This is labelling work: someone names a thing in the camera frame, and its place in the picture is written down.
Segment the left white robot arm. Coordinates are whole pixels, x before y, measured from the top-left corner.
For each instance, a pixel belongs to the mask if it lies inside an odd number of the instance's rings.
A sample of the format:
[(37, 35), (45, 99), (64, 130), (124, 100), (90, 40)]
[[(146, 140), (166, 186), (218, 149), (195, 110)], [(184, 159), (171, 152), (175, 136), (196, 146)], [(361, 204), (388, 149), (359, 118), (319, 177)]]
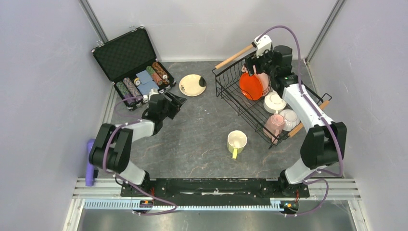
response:
[(163, 121), (174, 119), (186, 101), (171, 92), (152, 93), (147, 108), (135, 121), (102, 124), (90, 151), (89, 163), (133, 183), (134, 192), (146, 196), (151, 191), (151, 183), (147, 180), (148, 173), (130, 161), (132, 143), (156, 135)]

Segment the white cup with handle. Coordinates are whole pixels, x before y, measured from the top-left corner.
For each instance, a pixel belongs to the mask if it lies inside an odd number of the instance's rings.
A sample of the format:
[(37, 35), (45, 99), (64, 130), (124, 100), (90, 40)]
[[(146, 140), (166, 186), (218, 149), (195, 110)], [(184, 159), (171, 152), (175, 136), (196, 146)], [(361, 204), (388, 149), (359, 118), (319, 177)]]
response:
[(286, 106), (286, 101), (284, 101), (275, 91), (268, 93), (264, 97), (263, 107), (271, 114), (279, 114), (286, 108)]

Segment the orange plate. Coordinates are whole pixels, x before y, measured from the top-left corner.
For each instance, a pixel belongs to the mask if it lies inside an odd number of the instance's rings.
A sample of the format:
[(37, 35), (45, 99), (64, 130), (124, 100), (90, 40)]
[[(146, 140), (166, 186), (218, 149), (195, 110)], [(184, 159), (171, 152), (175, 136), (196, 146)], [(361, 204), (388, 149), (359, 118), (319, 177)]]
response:
[(249, 100), (259, 100), (263, 93), (263, 85), (257, 75), (243, 73), (239, 79), (242, 94)]

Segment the pink and cream plate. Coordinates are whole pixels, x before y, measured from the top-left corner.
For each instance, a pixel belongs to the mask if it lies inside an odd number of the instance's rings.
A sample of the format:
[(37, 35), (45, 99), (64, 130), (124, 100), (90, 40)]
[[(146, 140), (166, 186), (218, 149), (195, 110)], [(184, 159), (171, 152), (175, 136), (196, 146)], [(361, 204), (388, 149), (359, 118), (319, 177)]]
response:
[(257, 75), (259, 81), (261, 82), (263, 91), (262, 96), (266, 96), (270, 92), (270, 80), (266, 73), (261, 73)]

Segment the cream plate with black spot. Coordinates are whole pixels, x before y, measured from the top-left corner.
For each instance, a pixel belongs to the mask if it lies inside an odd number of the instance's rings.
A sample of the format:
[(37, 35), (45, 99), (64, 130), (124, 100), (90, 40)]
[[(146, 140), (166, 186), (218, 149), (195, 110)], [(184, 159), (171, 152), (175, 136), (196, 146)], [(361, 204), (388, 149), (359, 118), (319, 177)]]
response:
[(206, 86), (206, 80), (197, 74), (186, 75), (179, 82), (179, 90), (189, 97), (195, 97), (202, 94), (205, 91)]

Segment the pink mug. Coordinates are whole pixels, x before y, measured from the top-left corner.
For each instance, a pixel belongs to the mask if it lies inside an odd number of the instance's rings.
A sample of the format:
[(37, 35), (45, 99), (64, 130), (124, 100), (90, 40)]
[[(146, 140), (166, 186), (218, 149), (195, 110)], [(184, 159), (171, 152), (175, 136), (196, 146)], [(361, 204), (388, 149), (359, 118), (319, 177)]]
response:
[(285, 119), (279, 114), (274, 114), (269, 117), (264, 125), (263, 133), (271, 139), (273, 144), (278, 143), (278, 136), (282, 132), (285, 125)]

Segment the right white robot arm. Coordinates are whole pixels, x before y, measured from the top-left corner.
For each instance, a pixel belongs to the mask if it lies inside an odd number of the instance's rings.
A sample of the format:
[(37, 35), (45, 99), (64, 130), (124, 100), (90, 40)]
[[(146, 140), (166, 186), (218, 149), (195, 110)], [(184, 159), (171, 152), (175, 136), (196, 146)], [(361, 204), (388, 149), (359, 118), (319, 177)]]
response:
[(279, 177), (278, 191), (283, 196), (291, 196), (297, 184), (335, 163), (339, 164), (337, 175), (341, 176), (347, 134), (346, 125), (327, 116), (311, 99), (300, 76), (292, 71), (292, 52), (290, 47), (279, 45), (262, 55), (245, 58), (249, 74), (267, 74), (271, 87), (294, 110), (306, 130), (300, 159)]

